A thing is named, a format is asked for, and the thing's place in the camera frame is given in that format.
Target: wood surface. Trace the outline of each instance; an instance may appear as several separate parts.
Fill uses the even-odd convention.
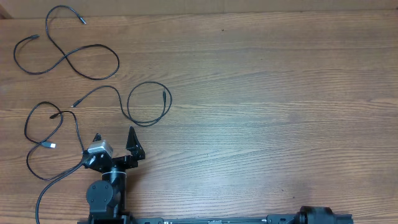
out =
[[[231,12],[285,12],[395,9],[398,0],[0,0],[11,18],[45,18],[51,8],[63,4],[82,16],[134,16],[210,14]],[[75,16],[68,10],[58,17]]]
[[[395,11],[285,12],[205,16],[54,19],[53,39],[66,52],[104,44],[121,59],[105,81],[77,75],[66,62],[32,76],[12,58],[44,70],[61,53],[44,20],[0,21],[0,223],[35,223],[48,184],[25,165],[33,146],[26,116],[41,101],[69,110],[96,86],[114,85],[124,107],[130,89],[158,81],[173,106],[156,125],[136,128],[147,159],[128,171],[127,208],[136,217],[256,217],[295,213],[302,205],[352,213],[355,224],[398,223],[398,14]],[[103,77],[116,59],[103,49],[70,56],[81,72]],[[162,89],[139,88],[136,119],[162,109]],[[77,108],[86,147],[101,133],[116,156],[126,153],[129,122],[111,89]],[[43,106],[29,136],[43,139],[59,120]],[[80,160],[73,118],[31,157],[40,175]],[[86,188],[101,175],[83,168],[55,184],[40,206],[41,223],[87,218]]]

